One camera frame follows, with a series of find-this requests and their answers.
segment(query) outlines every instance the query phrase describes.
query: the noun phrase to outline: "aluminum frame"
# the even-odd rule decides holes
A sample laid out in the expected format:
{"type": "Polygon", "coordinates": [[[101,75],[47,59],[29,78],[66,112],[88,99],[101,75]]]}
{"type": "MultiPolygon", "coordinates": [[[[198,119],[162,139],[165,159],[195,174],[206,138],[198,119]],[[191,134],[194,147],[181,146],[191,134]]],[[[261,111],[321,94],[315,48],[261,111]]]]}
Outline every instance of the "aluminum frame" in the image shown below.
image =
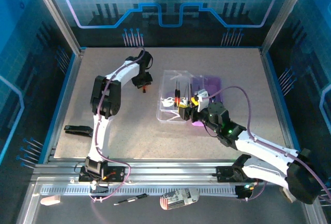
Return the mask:
{"type": "MultiPolygon", "coordinates": [[[[37,210],[40,191],[44,184],[72,184],[78,179],[77,174],[74,174],[73,167],[76,165],[75,159],[49,159],[52,149],[56,148],[56,142],[61,128],[59,128],[64,120],[64,114],[70,102],[70,95],[76,81],[78,69],[80,67],[80,46],[72,33],[67,21],[64,19],[60,9],[57,7],[55,0],[43,0],[49,9],[52,17],[59,26],[61,32],[69,43],[71,49],[76,55],[68,85],[66,87],[65,96],[61,104],[59,114],[56,119],[56,124],[51,137],[51,143],[48,149],[44,165],[37,165],[34,171],[32,181],[26,192],[26,197],[21,208],[21,212],[17,223],[32,223],[34,214],[37,210]]],[[[268,62],[265,59],[266,53],[277,37],[288,15],[291,13],[297,0],[285,0],[275,22],[270,28],[266,39],[262,45],[262,61],[266,69],[267,79],[270,85],[272,96],[275,100],[275,107],[278,113],[281,129],[284,135],[285,143],[289,147],[293,147],[291,134],[287,128],[287,122],[282,111],[279,96],[276,91],[275,82],[273,81],[268,62]]],[[[215,170],[215,166],[229,166],[232,161],[224,160],[126,160],[132,168],[132,176],[129,178],[132,185],[221,185],[217,183],[216,178],[211,176],[211,172],[215,170]]],[[[319,202],[316,200],[313,205],[304,205],[307,217],[310,223],[327,223],[319,202]]]]}
{"type": "Polygon", "coordinates": [[[273,22],[267,36],[265,37],[263,44],[262,44],[262,55],[266,55],[268,50],[270,49],[271,45],[275,41],[278,33],[280,32],[281,28],[283,27],[286,19],[292,12],[294,5],[298,0],[285,0],[282,7],[279,10],[279,13],[273,22]]]}
{"type": "Polygon", "coordinates": [[[57,26],[61,30],[64,38],[67,40],[70,48],[72,49],[75,55],[80,54],[80,45],[74,36],[67,20],[64,18],[60,8],[57,6],[55,0],[43,0],[45,5],[47,6],[49,12],[51,13],[54,21],[56,22],[57,26]]]}

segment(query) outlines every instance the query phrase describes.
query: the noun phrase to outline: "gray tabletop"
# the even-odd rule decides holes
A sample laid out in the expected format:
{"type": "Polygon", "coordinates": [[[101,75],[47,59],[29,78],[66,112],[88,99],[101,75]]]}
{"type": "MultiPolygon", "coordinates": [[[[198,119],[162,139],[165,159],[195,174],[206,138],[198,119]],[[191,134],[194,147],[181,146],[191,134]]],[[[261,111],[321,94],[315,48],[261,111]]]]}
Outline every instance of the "gray tabletop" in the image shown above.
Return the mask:
{"type": "MultiPolygon", "coordinates": [[[[121,109],[112,122],[110,157],[156,159],[236,159],[241,152],[226,148],[203,127],[163,124],[156,119],[158,91],[164,70],[188,70],[193,75],[218,76],[222,86],[244,88],[252,104],[251,130],[284,145],[274,103],[258,49],[147,48],[154,57],[152,85],[147,93],[131,82],[122,88],[121,109]]],[[[107,75],[132,55],[126,48],[87,48],[72,92],[64,125],[93,127],[89,101],[94,79],[107,75]]],[[[247,102],[242,92],[229,89],[223,103],[230,118],[246,126],[247,102]]],[[[62,130],[55,158],[85,158],[91,139],[65,134],[62,130]]]]}
{"type": "Polygon", "coordinates": [[[147,197],[131,203],[114,206],[127,199],[112,197],[102,203],[93,203],[88,196],[61,197],[61,203],[40,205],[35,224],[305,224],[300,202],[288,203],[277,186],[266,187],[265,192],[251,202],[238,202],[222,197],[200,197],[197,203],[165,211],[159,197],[147,197]]]}

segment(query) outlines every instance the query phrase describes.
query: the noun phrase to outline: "robotic arm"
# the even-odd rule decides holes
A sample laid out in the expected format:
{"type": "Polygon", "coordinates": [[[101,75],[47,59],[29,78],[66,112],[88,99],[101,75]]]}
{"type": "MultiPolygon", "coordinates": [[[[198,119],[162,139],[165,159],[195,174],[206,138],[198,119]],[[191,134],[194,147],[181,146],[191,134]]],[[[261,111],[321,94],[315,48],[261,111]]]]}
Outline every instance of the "robotic arm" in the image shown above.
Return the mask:
{"type": "Polygon", "coordinates": [[[85,172],[89,175],[104,178],[107,170],[107,161],[102,156],[108,155],[108,140],[110,133],[111,121],[118,113],[121,107],[121,89],[130,80],[137,88],[150,85],[152,76],[146,72],[152,56],[148,52],[141,51],[137,57],[128,57],[123,65],[115,72],[103,77],[95,78],[91,107],[94,114],[94,132],[88,156],[85,160],[85,172]],[[101,101],[103,92],[106,95],[100,108],[101,121],[99,121],[98,106],[101,101]]]}
{"type": "MultiPolygon", "coordinates": [[[[152,82],[152,76],[146,72],[150,68],[148,65],[151,60],[153,62],[152,56],[142,51],[139,58],[128,57],[117,71],[105,77],[97,76],[95,79],[91,96],[94,114],[93,141],[84,169],[81,170],[83,175],[80,176],[80,182],[91,182],[95,177],[104,180],[105,175],[112,173],[115,173],[116,177],[119,176],[113,177],[113,182],[123,181],[124,168],[110,169],[104,157],[108,154],[107,141],[111,121],[121,106],[122,87],[129,80],[132,80],[137,88],[150,85],[152,82]],[[98,107],[105,91],[99,119],[98,107]]],[[[182,119],[201,121],[217,135],[217,139],[223,145],[248,154],[241,155],[232,165],[233,178],[236,181],[245,182],[248,178],[261,179],[282,186],[304,203],[314,202],[321,186],[305,167],[293,159],[302,160],[325,182],[327,177],[310,150],[303,149],[299,152],[250,133],[245,127],[230,120],[229,112],[221,102],[209,103],[208,92],[204,89],[197,92],[192,98],[192,103],[190,106],[179,106],[178,113],[182,119]]]]}
{"type": "Polygon", "coordinates": [[[199,91],[195,99],[192,98],[195,104],[179,106],[179,115],[186,121],[201,121],[223,145],[249,154],[241,155],[233,163],[235,180],[244,182],[248,178],[258,178],[268,181],[287,189],[298,200],[312,204],[322,187],[306,168],[289,156],[301,159],[325,182],[327,177],[312,152],[282,147],[254,134],[252,139],[245,127],[230,120],[229,112],[221,102],[209,103],[206,96],[208,93],[204,89],[199,91]]]}

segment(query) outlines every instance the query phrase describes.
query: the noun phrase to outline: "blue glass wall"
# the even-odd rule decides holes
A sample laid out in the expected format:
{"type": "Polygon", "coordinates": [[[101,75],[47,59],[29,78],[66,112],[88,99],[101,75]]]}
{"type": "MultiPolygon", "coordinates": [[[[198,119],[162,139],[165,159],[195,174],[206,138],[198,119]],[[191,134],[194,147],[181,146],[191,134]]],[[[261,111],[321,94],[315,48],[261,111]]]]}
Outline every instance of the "blue glass wall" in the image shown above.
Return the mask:
{"type": "Polygon", "coordinates": [[[300,146],[331,176],[330,3],[298,0],[269,53],[300,146]]]}
{"type": "Polygon", "coordinates": [[[42,146],[71,51],[42,0],[0,0],[0,11],[0,222],[15,223],[39,156],[23,140],[42,146]]]}
{"type": "Polygon", "coordinates": [[[56,1],[81,46],[237,47],[260,46],[284,0],[56,1]]]}

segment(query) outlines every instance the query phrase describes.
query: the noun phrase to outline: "small screwdriver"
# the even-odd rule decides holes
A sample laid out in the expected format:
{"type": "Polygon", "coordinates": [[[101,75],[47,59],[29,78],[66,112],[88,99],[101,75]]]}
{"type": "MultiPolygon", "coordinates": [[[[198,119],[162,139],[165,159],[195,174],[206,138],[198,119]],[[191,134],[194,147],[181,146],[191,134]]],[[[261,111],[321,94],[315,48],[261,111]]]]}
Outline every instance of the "small screwdriver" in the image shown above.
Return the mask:
{"type": "Polygon", "coordinates": [[[135,200],[138,200],[138,199],[142,199],[142,198],[145,198],[145,197],[148,197],[148,195],[146,193],[142,194],[142,195],[139,195],[139,196],[136,196],[136,197],[132,197],[132,198],[129,198],[129,199],[126,199],[126,200],[122,200],[122,201],[119,201],[117,203],[114,203],[114,205],[120,205],[121,203],[124,203],[124,202],[133,202],[135,200]]]}
{"type": "Polygon", "coordinates": [[[174,106],[177,107],[177,102],[178,102],[178,89],[177,89],[178,81],[176,81],[176,89],[175,89],[175,101],[174,101],[174,106]]]}
{"type": "Polygon", "coordinates": [[[177,106],[179,107],[179,104],[180,104],[180,85],[179,85],[179,82],[178,82],[178,95],[177,95],[177,106]]]}

